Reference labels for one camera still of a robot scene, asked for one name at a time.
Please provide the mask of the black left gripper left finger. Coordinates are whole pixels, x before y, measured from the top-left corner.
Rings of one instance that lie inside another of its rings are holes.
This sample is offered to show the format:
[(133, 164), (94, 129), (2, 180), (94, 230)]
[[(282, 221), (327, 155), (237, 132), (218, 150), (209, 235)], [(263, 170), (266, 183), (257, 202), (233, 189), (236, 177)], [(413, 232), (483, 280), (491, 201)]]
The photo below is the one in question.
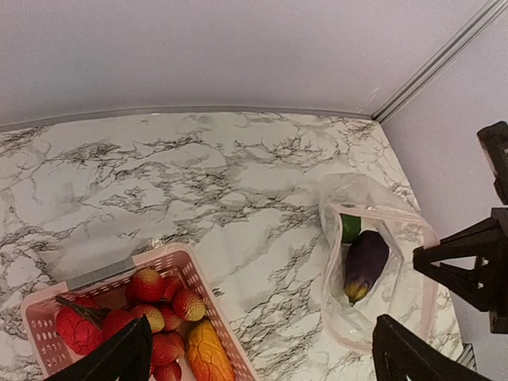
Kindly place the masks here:
[(147, 380), (152, 361), (148, 320), (136, 318), (87, 356), (60, 342), (46, 349), (48, 380)]

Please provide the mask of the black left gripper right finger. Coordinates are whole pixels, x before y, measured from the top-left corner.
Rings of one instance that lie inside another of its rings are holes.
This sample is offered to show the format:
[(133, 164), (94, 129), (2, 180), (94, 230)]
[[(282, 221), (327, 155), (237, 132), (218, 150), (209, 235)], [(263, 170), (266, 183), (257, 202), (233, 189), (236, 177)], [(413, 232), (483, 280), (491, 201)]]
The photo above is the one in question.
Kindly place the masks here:
[(377, 380), (488, 381), (441, 355), (388, 314), (377, 317), (372, 335)]

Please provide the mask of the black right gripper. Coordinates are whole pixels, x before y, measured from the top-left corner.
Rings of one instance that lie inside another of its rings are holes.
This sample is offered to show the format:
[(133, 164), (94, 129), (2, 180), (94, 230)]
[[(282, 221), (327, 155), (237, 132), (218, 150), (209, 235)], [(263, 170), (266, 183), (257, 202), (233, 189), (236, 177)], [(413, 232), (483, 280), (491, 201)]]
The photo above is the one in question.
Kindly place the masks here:
[(484, 127), (477, 136), (503, 207), (438, 246), (414, 249), (413, 265), (477, 310), (489, 311), (492, 333), (507, 333), (507, 122)]

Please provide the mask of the clear zip top bag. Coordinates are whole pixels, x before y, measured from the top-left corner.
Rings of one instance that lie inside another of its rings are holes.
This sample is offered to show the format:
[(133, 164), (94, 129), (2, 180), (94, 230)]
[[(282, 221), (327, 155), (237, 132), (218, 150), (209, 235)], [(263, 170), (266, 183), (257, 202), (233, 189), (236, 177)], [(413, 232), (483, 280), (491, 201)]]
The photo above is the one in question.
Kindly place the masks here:
[(437, 284), (413, 269), (412, 251), (440, 241), (425, 219), (359, 173), (322, 179), (319, 215), (330, 248), (321, 288), (325, 331), (346, 348), (370, 352), (377, 318), (389, 314), (427, 339)]

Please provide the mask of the purple eggplant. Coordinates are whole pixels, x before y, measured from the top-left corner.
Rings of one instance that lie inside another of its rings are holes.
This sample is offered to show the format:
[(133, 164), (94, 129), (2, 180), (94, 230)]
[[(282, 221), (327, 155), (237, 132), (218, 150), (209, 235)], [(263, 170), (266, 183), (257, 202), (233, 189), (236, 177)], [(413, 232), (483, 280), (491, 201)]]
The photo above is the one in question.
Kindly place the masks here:
[(373, 230), (364, 230), (351, 243), (344, 276), (344, 293), (351, 306), (371, 291), (386, 266), (389, 251), (382, 236)]

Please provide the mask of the green avocado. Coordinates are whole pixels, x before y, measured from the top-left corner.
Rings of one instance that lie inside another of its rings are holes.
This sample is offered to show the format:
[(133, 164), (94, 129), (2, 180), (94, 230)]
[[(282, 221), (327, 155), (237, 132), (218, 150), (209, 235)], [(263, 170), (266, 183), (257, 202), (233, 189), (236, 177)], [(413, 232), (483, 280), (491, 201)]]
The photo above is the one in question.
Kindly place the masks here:
[(349, 214), (341, 214), (342, 243), (351, 244), (361, 233), (361, 218)]

